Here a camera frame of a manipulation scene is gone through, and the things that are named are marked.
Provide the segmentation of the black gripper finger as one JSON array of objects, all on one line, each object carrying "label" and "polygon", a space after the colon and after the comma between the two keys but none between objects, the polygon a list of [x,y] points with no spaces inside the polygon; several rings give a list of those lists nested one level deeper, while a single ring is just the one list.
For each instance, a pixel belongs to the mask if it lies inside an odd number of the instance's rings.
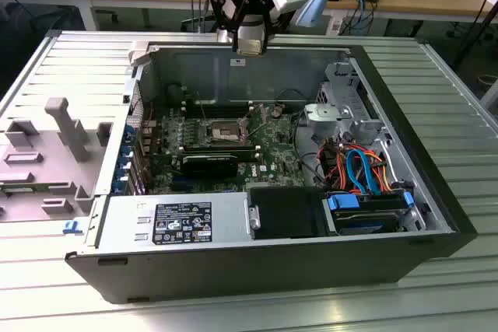
[{"label": "black gripper finger", "polygon": [[232,51],[238,49],[238,30],[244,20],[242,0],[212,0],[212,11],[218,27],[225,30],[232,38]]},{"label": "black gripper finger", "polygon": [[252,40],[254,53],[264,54],[267,50],[269,37],[272,34],[270,8],[267,0],[252,0],[252,17],[249,35]]}]

